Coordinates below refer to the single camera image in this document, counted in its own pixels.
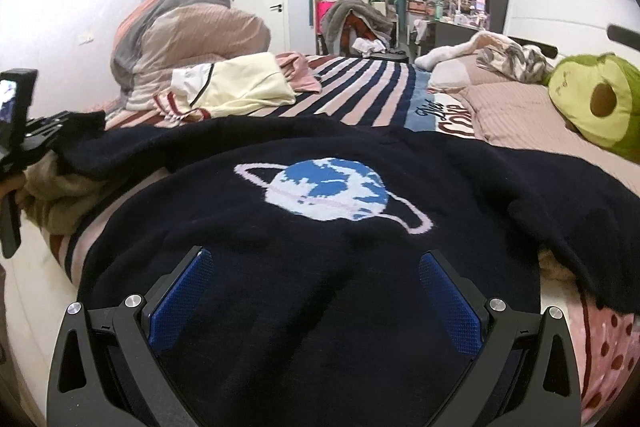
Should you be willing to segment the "grey clothes pile on chair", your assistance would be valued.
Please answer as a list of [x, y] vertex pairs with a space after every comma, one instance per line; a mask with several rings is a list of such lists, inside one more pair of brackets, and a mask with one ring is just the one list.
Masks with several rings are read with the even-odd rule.
[[318, 6], [318, 49], [324, 54], [377, 57], [404, 54], [399, 46], [395, 3], [322, 1]]

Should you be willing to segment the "green avocado plush toy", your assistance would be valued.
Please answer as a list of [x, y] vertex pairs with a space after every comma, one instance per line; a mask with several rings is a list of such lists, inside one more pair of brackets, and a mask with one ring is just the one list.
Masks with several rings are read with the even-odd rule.
[[575, 55], [546, 81], [554, 107], [583, 138], [639, 161], [639, 69], [613, 54]]

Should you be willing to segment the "pink pillow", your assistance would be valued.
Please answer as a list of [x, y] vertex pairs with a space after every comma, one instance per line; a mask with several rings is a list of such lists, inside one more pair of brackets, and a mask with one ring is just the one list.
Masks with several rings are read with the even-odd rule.
[[466, 107], [478, 139], [491, 145], [582, 158], [614, 176], [631, 192], [639, 192], [639, 166], [568, 129], [545, 87], [488, 72], [477, 66], [473, 55], [437, 64], [428, 87], [453, 96]]

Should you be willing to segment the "white bed headboard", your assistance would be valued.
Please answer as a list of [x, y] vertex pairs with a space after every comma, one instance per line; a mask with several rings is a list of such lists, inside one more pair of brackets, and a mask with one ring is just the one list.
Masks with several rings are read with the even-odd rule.
[[559, 58], [614, 53], [638, 65], [638, 50], [608, 36], [613, 26], [638, 34], [636, 0], [509, 0], [503, 33], [550, 46]]

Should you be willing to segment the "rolled pink grey duvet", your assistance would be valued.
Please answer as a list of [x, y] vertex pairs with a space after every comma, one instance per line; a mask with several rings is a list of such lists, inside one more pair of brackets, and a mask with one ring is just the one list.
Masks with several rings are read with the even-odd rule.
[[144, 112], [174, 69], [266, 52], [270, 41], [266, 23], [231, 0], [145, 0], [118, 26], [110, 67], [122, 105]]

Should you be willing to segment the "striped fleece blanket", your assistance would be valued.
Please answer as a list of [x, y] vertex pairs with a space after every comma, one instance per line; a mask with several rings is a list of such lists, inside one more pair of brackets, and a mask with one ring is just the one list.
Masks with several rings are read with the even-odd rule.
[[[459, 100], [428, 87], [431, 75], [426, 72], [405, 65], [331, 58], [320, 65], [319, 75], [319, 92], [301, 95], [292, 106], [262, 108], [245, 117], [322, 117], [349, 127], [401, 127], [489, 144], [475, 136], [471, 113]], [[206, 117], [180, 124], [157, 109], [140, 113], [125, 110], [114, 116], [104, 131], [94, 130], [90, 119], [81, 119], [78, 135], [62, 140], [56, 153], [66, 145], [113, 129], [139, 126], [175, 129], [216, 119], [220, 118]], [[58, 169], [70, 174], [63, 170], [59, 157]], [[137, 187], [122, 182], [118, 190], [82, 218], [74, 233], [62, 236], [58, 248], [63, 267], [78, 293], [90, 247], [96, 243], [108, 219], [136, 193]], [[622, 395], [639, 363], [639, 336], [634, 330], [638, 310], [618, 312], [599, 303], [550, 251], [541, 251], [538, 261], [540, 308], [536, 312], [546, 306], [558, 306], [566, 313], [578, 370], [581, 420], [585, 425], [597, 424]]]

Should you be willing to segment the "beige knit garment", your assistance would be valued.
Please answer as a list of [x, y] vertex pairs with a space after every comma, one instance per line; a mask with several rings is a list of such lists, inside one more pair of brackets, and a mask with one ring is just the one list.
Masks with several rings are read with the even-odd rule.
[[29, 221], [51, 235], [70, 235], [80, 221], [108, 196], [122, 181], [96, 181], [78, 173], [58, 172], [58, 156], [48, 152], [25, 172], [18, 208]]

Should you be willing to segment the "patterned crumpled cloth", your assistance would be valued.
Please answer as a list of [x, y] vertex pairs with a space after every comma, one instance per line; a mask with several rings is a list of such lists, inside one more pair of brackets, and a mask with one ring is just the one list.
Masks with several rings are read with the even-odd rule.
[[477, 53], [476, 64], [497, 75], [526, 84], [544, 84], [552, 65], [538, 46], [514, 42], [491, 44]]

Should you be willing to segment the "navy planet sweater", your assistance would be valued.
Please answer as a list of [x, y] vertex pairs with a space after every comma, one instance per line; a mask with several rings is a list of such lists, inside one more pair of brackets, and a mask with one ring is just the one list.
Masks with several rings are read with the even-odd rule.
[[58, 157], [137, 187], [88, 251], [86, 305], [212, 255], [160, 359], [207, 426], [424, 425], [468, 361], [419, 280], [434, 249], [518, 311], [540, 308], [541, 251], [602, 305], [639, 308], [639, 199], [575, 157], [322, 117], [113, 129]]

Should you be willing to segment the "cream yellow garment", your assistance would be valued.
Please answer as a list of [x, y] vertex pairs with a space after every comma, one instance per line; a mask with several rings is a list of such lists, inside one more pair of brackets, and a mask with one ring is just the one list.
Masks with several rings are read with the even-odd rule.
[[203, 109], [210, 117], [224, 117], [293, 105], [296, 95], [276, 57], [262, 52], [176, 68], [167, 98], [180, 113]]

